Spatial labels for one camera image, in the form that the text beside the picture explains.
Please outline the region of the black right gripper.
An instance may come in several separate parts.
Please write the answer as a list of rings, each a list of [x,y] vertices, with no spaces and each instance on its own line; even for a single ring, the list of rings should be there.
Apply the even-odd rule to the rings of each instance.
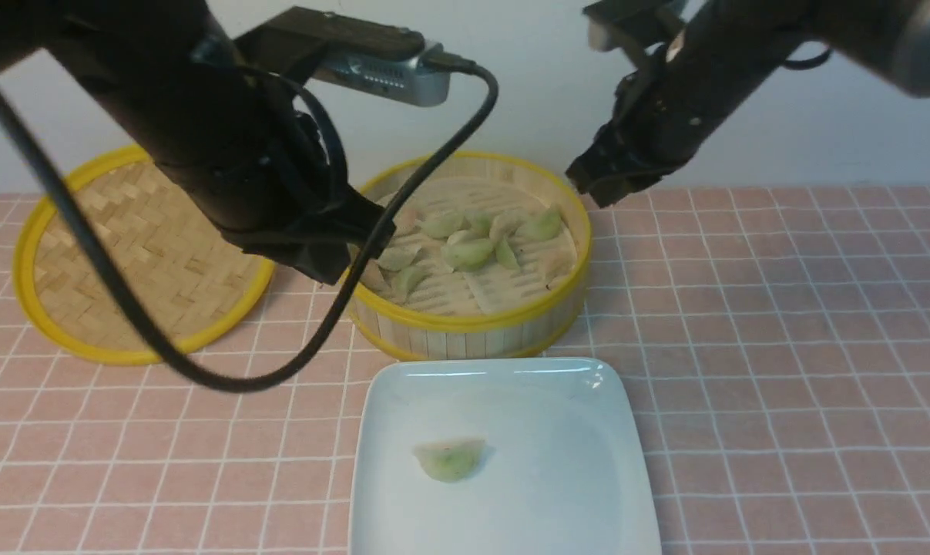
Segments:
[[[697,85],[680,72],[673,47],[641,50],[619,81],[610,117],[566,168],[578,193],[599,207],[658,185],[689,163],[712,131]]]

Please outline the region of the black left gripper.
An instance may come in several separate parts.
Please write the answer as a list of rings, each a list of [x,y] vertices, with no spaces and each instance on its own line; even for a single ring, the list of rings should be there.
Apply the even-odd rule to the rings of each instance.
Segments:
[[[333,126],[287,117],[285,133],[260,157],[222,176],[239,199],[231,203],[232,223],[218,231],[246,254],[337,284],[353,261],[351,248],[379,257],[395,236],[383,207],[349,185],[345,162]]]

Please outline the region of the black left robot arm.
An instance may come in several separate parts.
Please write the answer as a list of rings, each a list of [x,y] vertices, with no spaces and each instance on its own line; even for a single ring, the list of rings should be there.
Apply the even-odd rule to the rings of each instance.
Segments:
[[[335,284],[393,236],[323,108],[247,66],[204,1],[0,1],[0,72],[39,50],[243,252]]]

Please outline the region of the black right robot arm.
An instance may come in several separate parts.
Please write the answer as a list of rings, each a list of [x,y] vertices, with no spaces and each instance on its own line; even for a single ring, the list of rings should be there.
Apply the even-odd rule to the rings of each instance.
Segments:
[[[599,207],[657,185],[779,68],[847,56],[915,98],[930,97],[930,1],[598,1],[584,9],[596,52],[634,65],[591,145],[566,169]]]

